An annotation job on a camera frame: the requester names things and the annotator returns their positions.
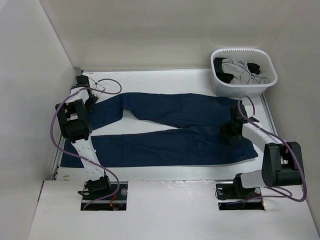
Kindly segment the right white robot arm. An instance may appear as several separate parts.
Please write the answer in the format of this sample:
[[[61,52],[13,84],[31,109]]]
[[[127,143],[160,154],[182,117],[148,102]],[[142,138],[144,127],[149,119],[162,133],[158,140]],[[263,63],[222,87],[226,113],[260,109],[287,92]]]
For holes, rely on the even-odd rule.
[[[254,117],[247,117],[245,108],[232,106],[231,120],[220,127],[220,134],[231,144],[249,141],[263,153],[261,169],[239,173],[232,185],[232,192],[238,198],[245,197],[250,188],[275,188],[297,186],[306,183],[304,178],[301,146],[287,142],[269,133]]]

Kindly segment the dark blue denim trousers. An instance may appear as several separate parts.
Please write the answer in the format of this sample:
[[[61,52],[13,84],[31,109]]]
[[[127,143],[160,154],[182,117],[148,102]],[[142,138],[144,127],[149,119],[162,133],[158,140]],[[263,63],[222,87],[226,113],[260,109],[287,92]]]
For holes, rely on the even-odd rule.
[[[229,143],[220,135],[236,104],[235,99],[195,93],[122,93],[94,106],[89,114],[94,130],[121,120],[124,111],[169,129],[98,135],[91,138],[92,144],[107,168],[227,165],[256,158],[250,140]]]

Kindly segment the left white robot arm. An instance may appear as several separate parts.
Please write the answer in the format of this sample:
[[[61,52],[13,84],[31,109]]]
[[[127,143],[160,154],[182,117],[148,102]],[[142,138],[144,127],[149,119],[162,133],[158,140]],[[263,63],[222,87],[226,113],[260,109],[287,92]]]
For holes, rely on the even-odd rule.
[[[89,181],[97,181],[106,175],[93,147],[92,124],[89,113],[93,110],[98,96],[90,89],[90,80],[85,75],[76,77],[76,85],[70,90],[70,98],[57,113],[62,136],[74,147],[75,157],[80,159]]]

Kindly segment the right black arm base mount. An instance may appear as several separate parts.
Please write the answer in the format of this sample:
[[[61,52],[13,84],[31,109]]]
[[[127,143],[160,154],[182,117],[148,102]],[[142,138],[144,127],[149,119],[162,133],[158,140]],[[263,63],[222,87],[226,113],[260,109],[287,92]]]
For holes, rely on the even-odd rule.
[[[233,181],[218,181],[215,197],[220,211],[265,210],[259,187],[244,188],[240,174]]]

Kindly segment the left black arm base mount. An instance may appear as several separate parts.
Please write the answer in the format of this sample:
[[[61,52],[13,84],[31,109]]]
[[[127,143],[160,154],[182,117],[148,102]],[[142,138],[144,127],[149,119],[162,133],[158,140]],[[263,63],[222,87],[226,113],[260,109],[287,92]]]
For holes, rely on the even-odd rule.
[[[81,211],[126,211],[129,183],[111,182],[106,175],[85,182],[81,195]]]

